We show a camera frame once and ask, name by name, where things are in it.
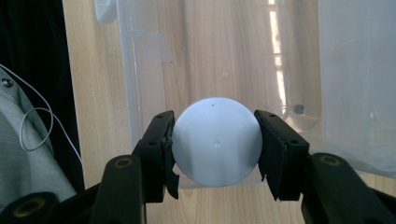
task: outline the gray fabric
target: gray fabric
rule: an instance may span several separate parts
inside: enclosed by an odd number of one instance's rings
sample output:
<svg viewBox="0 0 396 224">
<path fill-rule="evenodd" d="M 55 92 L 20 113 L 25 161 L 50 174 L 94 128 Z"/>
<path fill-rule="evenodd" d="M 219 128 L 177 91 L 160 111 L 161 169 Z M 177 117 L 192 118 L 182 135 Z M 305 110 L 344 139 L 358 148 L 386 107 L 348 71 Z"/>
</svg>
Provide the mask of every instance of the gray fabric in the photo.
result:
<svg viewBox="0 0 396 224">
<path fill-rule="evenodd" d="M 21 148 L 21 120 L 33 106 L 17 83 L 0 68 L 0 81 L 3 78 L 11 79 L 13 85 L 7 88 L 0 82 L 0 212 L 9 203 L 33 192 L 53 192 L 60 201 L 75 195 L 53 158 L 50 140 L 32 152 Z M 36 147 L 46 135 L 40 117 L 36 112 L 30 113 L 23 129 L 24 145 Z"/>
</svg>

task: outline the cylindrical hole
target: cylindrical hole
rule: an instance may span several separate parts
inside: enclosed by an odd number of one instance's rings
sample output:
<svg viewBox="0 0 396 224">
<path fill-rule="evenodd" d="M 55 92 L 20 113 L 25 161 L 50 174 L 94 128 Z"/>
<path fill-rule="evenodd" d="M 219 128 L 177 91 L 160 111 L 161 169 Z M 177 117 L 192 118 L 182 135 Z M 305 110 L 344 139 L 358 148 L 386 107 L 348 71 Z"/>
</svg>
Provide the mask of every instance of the cylindrical hole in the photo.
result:
<svg viewBox="0 0 396 224">
<path fill-rule="evenodd" d="M 116 161 L 115 166 L 117 168 L 124 168 L 132 164 L 132 159 L 130 158 L 121 158 Z"/>
<path fill-rule="evenodd" d="M 337 166 L 341 163 L 339 160 L 331 156 L 322 156 L 320 157 L 320 161 L 332 166 Z"/>
<path fill-rule="evenodd" d="M 40 197 L 35 197 L 22 203 L 14 210 L 14 217 L 27 217 L 40 210 L 46 201 Z"/>
</svg>

